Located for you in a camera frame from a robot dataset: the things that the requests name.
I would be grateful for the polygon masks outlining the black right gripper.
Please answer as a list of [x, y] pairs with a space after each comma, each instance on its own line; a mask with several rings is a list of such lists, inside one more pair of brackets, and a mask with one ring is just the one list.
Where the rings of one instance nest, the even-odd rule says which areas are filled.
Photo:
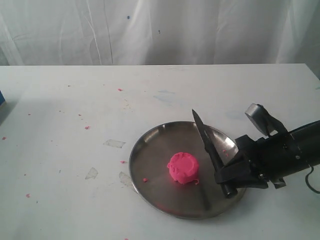
[[[309, 167], [307, 154], [310, 153], [310, 134], [306, 130], [277, 133], [256, 141], [243, 135], [235, 143], [239, 152], [244, 153], [248, 160], [237, 153], [226, 165], [215, 171], [217, 184], [233, 184], [237, 189], [267, 189], [267, 182], [272, 182], [279, 189], [286, 186], [284, 177]], [[252, 179], [249, 162], [263, 180]]]

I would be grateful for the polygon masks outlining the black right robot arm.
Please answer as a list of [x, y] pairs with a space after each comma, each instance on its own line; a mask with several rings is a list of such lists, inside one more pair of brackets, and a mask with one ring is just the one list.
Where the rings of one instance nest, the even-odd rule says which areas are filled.
[[271, 182], [279, 189], [286, 186], [286, 176], [320, 163], [319, 121], [256, 141], [243, 135], [235, 142], [238, 152], [215, 172], [217, 184], [266, 189]]

